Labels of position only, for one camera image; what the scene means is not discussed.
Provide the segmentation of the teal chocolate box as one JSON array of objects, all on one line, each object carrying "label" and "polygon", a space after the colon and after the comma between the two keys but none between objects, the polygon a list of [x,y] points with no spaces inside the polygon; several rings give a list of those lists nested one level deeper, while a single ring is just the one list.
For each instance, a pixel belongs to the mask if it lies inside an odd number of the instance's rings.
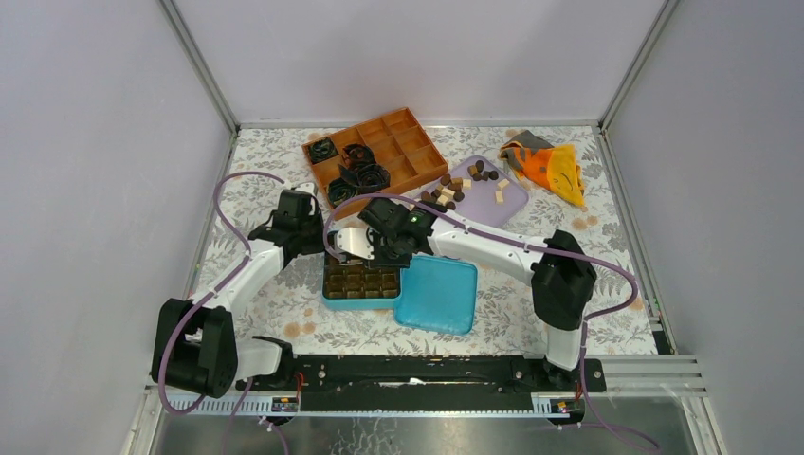
[{"label": "teal chocolate box", "polygon": [[333,311],[393,309],[402,297],[402,274],[396,268],[369,268],[357,260],[323,261],[321,300]]}]

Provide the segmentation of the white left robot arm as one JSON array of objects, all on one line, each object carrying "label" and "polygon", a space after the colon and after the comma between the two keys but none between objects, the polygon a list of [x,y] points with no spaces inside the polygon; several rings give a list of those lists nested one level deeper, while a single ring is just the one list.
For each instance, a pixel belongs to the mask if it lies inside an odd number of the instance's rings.
[{"label": "white left robot arm", "polygon": [[218,283],[188,300],[162,305],[151,370],[156,383],[210,398],[253,376],[273,390],[291,383],[295,367],[286,358],[289,344],[274,338],[239,341],[234,322],[295,258],[324,250],[317,193],[312,182],[281,191],[268,220],[246,236],[244,258],[232,263]]}]

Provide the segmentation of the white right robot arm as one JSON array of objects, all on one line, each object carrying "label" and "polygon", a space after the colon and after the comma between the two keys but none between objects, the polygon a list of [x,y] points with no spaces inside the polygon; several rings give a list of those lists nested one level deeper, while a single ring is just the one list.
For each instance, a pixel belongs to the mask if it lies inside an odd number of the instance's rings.
[{"label": "white right robot arm", "polygon": [[451,218],[433,205],[407,208],[379,197],[358,217],[365,226],[341,229],[335,244],[370,266],[407,267],[413,255],[427,254],[485,265],[528,285],[547,334],[545,381],[559,391],[578,383],[582,319],[597,274],[571,234],[526,237]]}]

